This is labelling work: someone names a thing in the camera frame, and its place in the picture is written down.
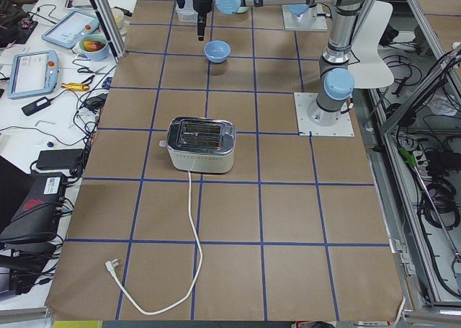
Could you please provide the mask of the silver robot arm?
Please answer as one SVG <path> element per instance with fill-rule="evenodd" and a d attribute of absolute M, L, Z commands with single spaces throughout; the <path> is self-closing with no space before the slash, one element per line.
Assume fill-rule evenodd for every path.
<path fill-rule="evenodd" d="M 176 0 L 183 8 L 186 0 Z M 331 24 L 328 41 L 319 57 L 321 88 L 315 99 L 308 104 L 307 116 L 319 127 L 329 127 L 339 121 L 344 103 L 354 90 L 354 78 L 348 71 L 355 33 L 364 21 L 367 11 L 364 5 L 371 0 L 191 0 L 197 13 L 197 37 L 203 40 L 207 15 L 217 8 L 221 14 L 232 15 L 243 6 L 317 6 L 328 4 Z"/>

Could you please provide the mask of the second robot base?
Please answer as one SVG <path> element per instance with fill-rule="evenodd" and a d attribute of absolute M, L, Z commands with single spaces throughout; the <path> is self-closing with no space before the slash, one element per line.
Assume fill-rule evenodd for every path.
<path fill-rule="evenodd" d="M 321 4 L 282 5 L 282 15 L 285 30 L 305 32 L 326 32 L 326 16 Z"/>

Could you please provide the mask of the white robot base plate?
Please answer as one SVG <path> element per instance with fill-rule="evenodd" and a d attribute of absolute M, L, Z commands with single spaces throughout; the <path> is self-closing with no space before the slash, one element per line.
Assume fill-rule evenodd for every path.
<path fill-rule="evenodd" d="M 354 137 L 346 103 L 336 112 L 326 112 L 317 104 L 317 93 L 294 93 L 300 136 Z"/>

